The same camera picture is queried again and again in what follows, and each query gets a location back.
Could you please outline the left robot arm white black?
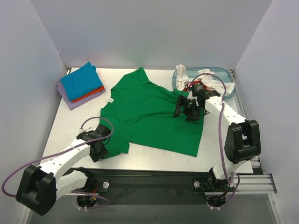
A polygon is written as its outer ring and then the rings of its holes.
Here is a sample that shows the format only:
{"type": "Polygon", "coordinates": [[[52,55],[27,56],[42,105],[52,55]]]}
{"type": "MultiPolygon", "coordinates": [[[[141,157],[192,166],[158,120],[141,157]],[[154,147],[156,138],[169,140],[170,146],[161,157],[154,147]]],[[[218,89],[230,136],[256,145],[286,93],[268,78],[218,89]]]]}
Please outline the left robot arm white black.
{"type": "Polygon", "coordinates": [[[112,130],[99,124],[95,130],[80,132],[71,144],[53,159],[39,166],[25,168],[16,193],[16,201],[38,215],[45,215],[57,199],[73,191],[89,192],[98,190],[92,171],[79,167],[70,168],[85,157],[97,162],[107,156],[103,141],[109,139],[112,130]]]}

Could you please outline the green t shirt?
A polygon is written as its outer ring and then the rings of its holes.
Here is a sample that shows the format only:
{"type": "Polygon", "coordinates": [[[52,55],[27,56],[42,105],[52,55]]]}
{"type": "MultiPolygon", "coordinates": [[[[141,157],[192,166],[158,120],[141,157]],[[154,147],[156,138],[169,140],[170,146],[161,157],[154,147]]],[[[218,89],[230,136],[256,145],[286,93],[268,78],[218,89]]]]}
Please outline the green t shirt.
{"type": "Polygon", "coordinates": [[[180,95],[151,82],[143,68],[124,75],[111,89],[113,101],[100,110],[101,123],[114,126],[107,158],[127,154],[131,143],[197,156],[204,120],[172,117],[180,95]]]}

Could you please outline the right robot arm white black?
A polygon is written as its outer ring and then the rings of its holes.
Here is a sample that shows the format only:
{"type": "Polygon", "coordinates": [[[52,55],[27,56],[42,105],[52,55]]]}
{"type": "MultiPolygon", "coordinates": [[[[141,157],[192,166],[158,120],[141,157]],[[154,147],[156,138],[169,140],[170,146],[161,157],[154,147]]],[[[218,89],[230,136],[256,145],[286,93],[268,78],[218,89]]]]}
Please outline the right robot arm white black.
{"type": "Polygon", "coordinates": [[[173,117],[184,114],[187,122],[198,121],[204,111],[218,120],[221,160],[209,170],[205,182],[211,190],[231,187],[234,172],[261,153],[259,124],[238,114],[213,91],[198,94],[194,99],[178,96],[173,117]]]}

